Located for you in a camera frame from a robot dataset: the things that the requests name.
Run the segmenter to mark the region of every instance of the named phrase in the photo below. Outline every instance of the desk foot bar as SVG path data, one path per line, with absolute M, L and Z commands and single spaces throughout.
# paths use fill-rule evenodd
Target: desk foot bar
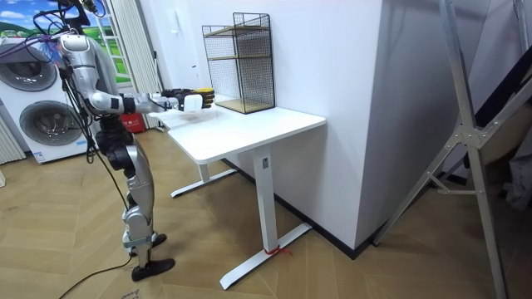
M 177 196 L 180 196 L 180 195 L 185 194 L 185 193 L 187 193 L 189 191 L 197 189 L 197 188 L 199 188 L 199 187 L 201 187 L 201 186 L 203 186 L 205 184 L 212 183 L 212 182 L 214 182 L 217 179 L 222 179 L 224 176 L 233 174 L 235 172 L 236 172 L 236 169 L 225 170 L 223 173 L 219 173 L 219 174 L 211 176 L 210 180 L 208 180 L 208 181 L 201 180 L 198 183 L 193 183 L 193 184 L 190 184 L 190 185 L 188 185 L 186 187 L 183 187 L 181 189 L 177 189 L 176 191 L 172 192 L 170 194 L 170 196 L 173 197 L 173 198 L 177 197 Z
M 291 242 L 301 237 L 304 233 L 306 233 L 311 228 L 312 227 L 310 226 L 310 224 L 307 224 L 307 223 L 300 224 L 298 227 L 290 231 L 290 233 L 285 234 L 278 240 L 279 246 L 281 248 L 287 247 Z M 258 267 L 263 262 L 266 262 L 266 260 L 274 256 L 275 254 L 277 253 L 267 254 L 264 250 L 261 250 L 259 253 L 250 257 L 249 260 L 241 263 L 235 269 L 225 274 L 222 277 L 222 279 L 219 281 L 219 283 L 222 285 L 222 288 L 224 290 L 227 290 L 229 287 L 234 285 L 238 280 L 245 277 L 248 273 L 252 272 L 256 267 Z

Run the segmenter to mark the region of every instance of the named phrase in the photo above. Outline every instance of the gray fabric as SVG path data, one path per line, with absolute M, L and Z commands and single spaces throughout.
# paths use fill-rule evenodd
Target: gray fabric
M 517 150 L 515 157 L 510 160 L 512 185 L 506 201 L 519 210 L 528 207 L 532 198 L 532 128 Z

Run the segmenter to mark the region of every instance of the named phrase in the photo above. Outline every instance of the wooden shelf board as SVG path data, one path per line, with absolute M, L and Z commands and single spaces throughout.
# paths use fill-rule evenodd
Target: wooden shelf board
M 249 34 L 251 32 L 259 32 L 262 30 L 269 30 L 266 26 L 234 26 L 226 27 L 224 29 L 217 30 L 215 32 L 204 34 L 203 37 L 232 37 Z
M 243 58 L 270 58 L 270 55 L 240 55 L 240 56 L 220 56 L 207 58 L 208 61 L 227 60 L 227 59 L 243 59 Z

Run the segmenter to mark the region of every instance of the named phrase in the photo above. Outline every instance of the washing machine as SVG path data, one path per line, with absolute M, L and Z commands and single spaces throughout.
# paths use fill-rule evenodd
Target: washing machine
M 0 53 L 21 41 L 4 39 Z M 0 99 L 39 163 L 83 153 L 87 144 L 57 67 L 43 61 L 38 47 L 0 58 Z

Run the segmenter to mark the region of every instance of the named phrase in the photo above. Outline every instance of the wire shelf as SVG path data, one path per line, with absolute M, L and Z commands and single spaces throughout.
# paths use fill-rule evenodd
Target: wire shelf
M 244 114 L 274 108 L 269 15 L 236 12 L 233 19 L 233 26 L 203 26 L 216 105 Z

